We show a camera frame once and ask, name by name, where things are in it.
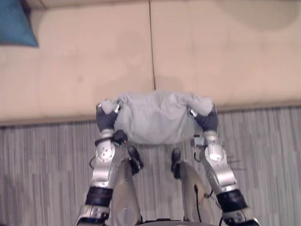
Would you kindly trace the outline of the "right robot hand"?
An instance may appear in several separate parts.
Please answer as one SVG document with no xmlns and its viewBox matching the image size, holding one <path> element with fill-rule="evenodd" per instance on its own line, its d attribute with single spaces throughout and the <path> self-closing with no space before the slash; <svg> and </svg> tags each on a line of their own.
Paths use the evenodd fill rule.
<svg viewBox="0 0 301 226">
<path fill-rule="evenodd" d="M 207 116 L 203 116 L 199 113 L 197 113 L 192 108 L 188 108 L 188 113 L 192 116 L 192 118 L 195 120 L 197 125 L 204 131 L 214 131 L 217 132 L 218 128 L 218 114 L 217 110 L 215 108 L 215 105 L 213 105 L 211 112 Z"/>
</svg>

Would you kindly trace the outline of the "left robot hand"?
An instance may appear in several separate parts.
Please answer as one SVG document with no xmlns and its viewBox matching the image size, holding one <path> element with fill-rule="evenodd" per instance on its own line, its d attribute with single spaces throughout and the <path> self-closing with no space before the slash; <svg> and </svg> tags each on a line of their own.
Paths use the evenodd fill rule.
<svg viewBox="0 0 301 226">
<path fill-rule="evenodd" d="M 100 133 L 103 133 L 106 130 L 114 131 L 114 125 L 121 108 L 122 108 L 121 101 L 118 101 L 114 106 L 114 108 L 109 113 L 106 113 L 104 111 L 101 103 L 96 105 L 95 121 Z"/>
</svg>

